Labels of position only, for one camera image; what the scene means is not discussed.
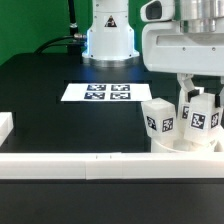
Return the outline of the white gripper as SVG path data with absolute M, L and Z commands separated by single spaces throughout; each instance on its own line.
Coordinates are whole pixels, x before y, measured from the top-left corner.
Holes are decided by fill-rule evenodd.
M 186 102 L 200 94 L 193 74 L 224 76 L 224 0 L 149 0 L 140 16 L 145 66 L 178 73 Z

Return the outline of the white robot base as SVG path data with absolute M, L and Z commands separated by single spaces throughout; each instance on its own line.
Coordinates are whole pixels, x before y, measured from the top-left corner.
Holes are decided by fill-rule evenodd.
M 123 67 L 139 59 L 134 30 L 129 25 L 129 0 L 92 0 L 93 22 L 87 31 L 83 62 L 100 67 Z

